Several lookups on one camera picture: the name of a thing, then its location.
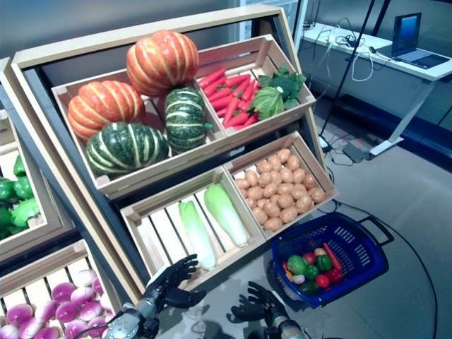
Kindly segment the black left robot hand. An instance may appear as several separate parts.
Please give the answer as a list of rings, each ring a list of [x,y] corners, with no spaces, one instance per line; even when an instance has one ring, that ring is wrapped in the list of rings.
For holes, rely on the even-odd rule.
[[[189,309],[204,299],[206,296],[205,290],[190,292],[179,287],[182,281],[189,280],[196,272],[197,264],[196,254],[186,256],[164,269],[159,276],[148,284],[143,298],[153,305],[154,315],[159,314],[165,305]]]

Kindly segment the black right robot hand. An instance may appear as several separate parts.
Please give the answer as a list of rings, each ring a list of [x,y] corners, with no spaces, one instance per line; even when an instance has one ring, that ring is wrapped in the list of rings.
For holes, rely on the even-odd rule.
[[[267,327],[277,327],[279,321],[289,319],[284,305],[270,290],[253,281],[249,281],[248,286],[248,302],[231,307],[231,312],[236,319],[241,321],[263,319]]]

